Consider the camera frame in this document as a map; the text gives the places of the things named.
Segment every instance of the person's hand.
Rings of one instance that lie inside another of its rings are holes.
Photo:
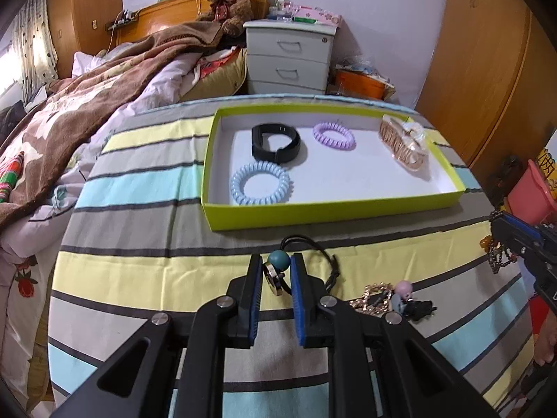
[[[557,316],[550,311],[534,345],[534,361],[540,366],[551,363],[555,357],[555,345],[557,345]]]

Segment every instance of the black wristband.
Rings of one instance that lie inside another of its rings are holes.
[[[276,152],[267,151],[263,147],[264,133],[282,133],[292,139],[288,146],[277,149]],[[300,134],[294,127],[285,124],[271,122],[269,124],[259,124],[251,129],[251,155],[256,160],[266,160],[267,162],[281,163],[291,162],[300,152]]]

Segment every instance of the metal bolt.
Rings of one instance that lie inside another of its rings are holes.
[[[321,300],[319,300],[319,303],[325,308],[332,308],[336,305],[336,298],[332,295],[324,295],[321,297]]]
[[[163,325],[168,322],[168,314],[166,312],[157,312],[157,314],[153,315],[151,318],[151,322],[155,325]]]
[[[385,314],[385,320],[388,324],[398,325],[402,322],[402,316],[396,311],[389,311]]]
[[[227,295],[217,298],[217,306],[219,308],[229,308],[234,304],[234,299]]]

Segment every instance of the nightstand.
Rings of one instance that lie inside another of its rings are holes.
[[[336,27],[275,20],[244,27],[249,94],[325,94]]]

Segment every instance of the teal bead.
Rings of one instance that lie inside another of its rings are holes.
[[[290,267],[290,256],[282,249],[275,249],[269,254],[267,262],[270,262],[277,272],[284,272]]]

